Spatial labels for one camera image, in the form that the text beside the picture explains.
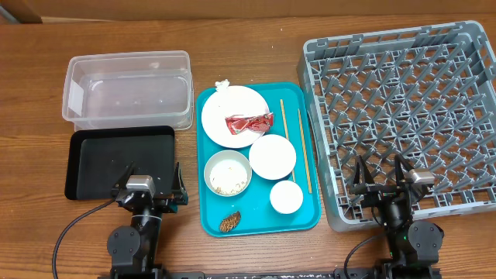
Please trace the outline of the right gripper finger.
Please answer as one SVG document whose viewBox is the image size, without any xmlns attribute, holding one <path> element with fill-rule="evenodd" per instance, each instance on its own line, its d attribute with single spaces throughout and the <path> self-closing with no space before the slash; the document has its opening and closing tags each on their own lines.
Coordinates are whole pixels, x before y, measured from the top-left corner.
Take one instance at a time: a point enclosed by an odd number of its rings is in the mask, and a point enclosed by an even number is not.
<svg viewBox="0 0 496 279">
<path fill-rule="evenodd" d="M 353 172 L 353 185 L 355 184 L 374 184 L 374 179 L 361 155 L 356 156 L 355 170 Z"/>
<path fill-rule="evenodd" d="M 408 177 L 413 166 L 399 153 L 394 155 L 394 174 L 396 184 L 406 184 L 412 179 Z"/>
</svg>

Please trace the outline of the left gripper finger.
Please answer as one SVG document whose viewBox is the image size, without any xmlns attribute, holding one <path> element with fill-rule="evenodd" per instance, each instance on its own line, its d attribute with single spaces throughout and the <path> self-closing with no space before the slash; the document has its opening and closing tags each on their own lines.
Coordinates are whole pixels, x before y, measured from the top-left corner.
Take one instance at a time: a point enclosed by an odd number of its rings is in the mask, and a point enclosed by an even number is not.
<svg viewBox="0 0 496 279">
<path fill-rule="evenodd" d="M 127 181 L 132 175 L 134 175 L 136 166 L 134 162 L 131 162 L 125 169 L 124 173 L 117 180 L 117 182 L 112 187 L 113 190 L 120 190 L 126 188 Z"/>
<path fill-rule="evenodd" d="M 171 192 L 173 194 L 184 194 L 185 193 L 184 182 L 183 182 L 182 174 L 181 174 L 181 165 L 179 162 L 177 162 L 175 164 L 174 176 L 173 176 L 173 181 L 172 181 L 172 185 L 171 185 Z"/>
</svg>

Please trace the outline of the grey bowl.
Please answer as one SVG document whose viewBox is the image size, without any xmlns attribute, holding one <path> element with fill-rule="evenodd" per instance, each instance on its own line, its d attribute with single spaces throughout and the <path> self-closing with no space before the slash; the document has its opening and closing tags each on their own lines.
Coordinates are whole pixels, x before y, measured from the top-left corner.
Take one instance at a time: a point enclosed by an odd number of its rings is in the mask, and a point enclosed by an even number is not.
<svg viewBox="0 0 496 279">
<path fill-rule="evenodd" d="M 248 174 L 248 185 L 250 184 L 251 182 L 251 178 L 252 178 L 252 174 L 253 174 L 253 171 L 252 171 L 252 168 L 250 166 L 250 163 L 249 161 L 247 160 L 247 158 L 241 154 L 240 152 L 238 151 L 235 151 L 235 150 L 222 150 L 222 151 L 219 151 L 218 153 L 214 154 L 206 163 L 205 165 L 205 169 L 204 169 L 204 179 L 205 179 L 205 182 L 207 184 L 207 187 L 213 192 L 213 189 L 212 189 L 212 186 L 209 182 L 209 175 L 212 171 L 212 168 L 220 161 L 222 160 L 236 160 L 236 161 L 239 161 L 247 170 L 247 172 L 249 173 Z M 248 187 L 248 185 L 240 192 L 242 193 L 243 191 L 245 191 Z M 233 196 L 236 196 L 236 195 L 232 195 L 232 196 L 225 196 L 225 195 L 219 195 L 219 196 L 222 196 L 222 197 L 233 197 Z"/>
</svg>

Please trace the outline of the small white cup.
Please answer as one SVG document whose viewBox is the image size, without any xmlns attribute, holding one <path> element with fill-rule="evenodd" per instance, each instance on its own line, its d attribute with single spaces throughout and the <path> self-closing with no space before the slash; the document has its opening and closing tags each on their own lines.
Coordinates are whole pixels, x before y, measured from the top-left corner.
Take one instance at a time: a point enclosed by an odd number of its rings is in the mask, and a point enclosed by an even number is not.
<svg viewBox="0 0 496 279">
<path fill-rule="evenodd" d="M 270 204 L 280 214 L 295 213 L 303 200 L 301 188 L 293 181 L 279 181 L 270 190 Z"/>
</svg>

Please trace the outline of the red snack wrapper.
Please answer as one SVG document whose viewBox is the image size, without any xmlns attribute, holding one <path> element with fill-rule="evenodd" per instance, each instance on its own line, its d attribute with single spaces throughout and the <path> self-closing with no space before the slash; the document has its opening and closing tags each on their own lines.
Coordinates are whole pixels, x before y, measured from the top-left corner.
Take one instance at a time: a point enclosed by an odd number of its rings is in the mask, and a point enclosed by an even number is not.
<svg viewBox="0 0 496 279">
<path fill-rule="evenodd" d="M 272 112 L 255 115 L 255 116 L 241 116 L 232 115 L 225 118 L 228 130 L 237 135 L 245 130 L 254 132 L 267 132 L 274 124 L 274 114 Z"/>
</svg>

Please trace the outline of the white napkin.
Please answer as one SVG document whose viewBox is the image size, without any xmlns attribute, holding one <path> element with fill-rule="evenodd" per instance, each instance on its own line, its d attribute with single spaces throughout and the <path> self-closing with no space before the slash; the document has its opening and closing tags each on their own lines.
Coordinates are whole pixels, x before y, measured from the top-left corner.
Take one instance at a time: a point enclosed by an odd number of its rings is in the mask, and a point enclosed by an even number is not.
<svg viewBox="0 0 496 279">
<path fill-rule="evenodd" d="M 228 79 L 225 79 L 223 81 L 216 81 L 215 82 L 215 89 L 216 89 L 216 91 L 226 91 L 229 86 L 230 86 L 230 82 L 229 82 Z"/>
</svg>

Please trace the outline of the white rice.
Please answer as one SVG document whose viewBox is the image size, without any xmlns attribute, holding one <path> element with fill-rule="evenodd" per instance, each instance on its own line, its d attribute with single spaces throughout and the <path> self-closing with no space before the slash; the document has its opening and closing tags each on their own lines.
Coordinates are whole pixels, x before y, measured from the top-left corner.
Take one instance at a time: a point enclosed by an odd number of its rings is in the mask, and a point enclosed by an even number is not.
<svg viewBox="0 0 496 279">
<path fill-rule="evenodd" d="M 236 160 L 218 162 L 209 175 L 209 182 L 215 193 L 232 196 L 240 193 L 248 185 L 248 172 Z"/>
</svg>

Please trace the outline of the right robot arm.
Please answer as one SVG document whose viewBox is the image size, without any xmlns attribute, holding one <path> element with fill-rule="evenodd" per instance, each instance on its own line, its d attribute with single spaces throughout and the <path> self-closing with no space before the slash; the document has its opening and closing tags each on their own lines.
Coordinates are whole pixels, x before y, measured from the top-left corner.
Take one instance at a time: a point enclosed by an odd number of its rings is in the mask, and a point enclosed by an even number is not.
<svg viewBox="0 0 496 279">
<path fill-rule="evenodd" d="M 369 172 L 365 160 L 356 157 L 350 193 L 363 196 L 360 205 L 370 208 L 374 220 L 383 228 L 379 235 L 357 244 L 346 256 L 343 274 L 346 278 L 441 278 L 438 269 L 439 250 L 444 231 L 436 224 L 413 219 L 412 206 L 423 199 L 435 182 L 434 174 L 413 167 L 402 155 L 394 156 L 394 184 L 379 184 Z M 378 260 L 370 268 L 349 268 L 352 255 L 376 239 L 386 239 L 388 259 Z"/>
</svg>

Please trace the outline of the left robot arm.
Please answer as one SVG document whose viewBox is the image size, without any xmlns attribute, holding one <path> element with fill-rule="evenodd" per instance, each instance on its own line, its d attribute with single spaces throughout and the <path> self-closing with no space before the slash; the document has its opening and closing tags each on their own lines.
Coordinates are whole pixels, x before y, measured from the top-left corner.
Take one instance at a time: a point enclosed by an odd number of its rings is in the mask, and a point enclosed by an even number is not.
<svg viewBox="0 0 496 279">
<path fill-rule="evenodd" d="M 175 214 L 188 203 L 180 164 L 172 175 L 170 192 L 158 193 L 150 175 L 135 174 L 130 164 L 112 188 L 119 207 L 132 213 L 131 223 L 115 229 L 108 238 L 112 258 L 111 278 L 169 278 L 165 267 L 155 262 L 162 217 Z"/>
</svg>

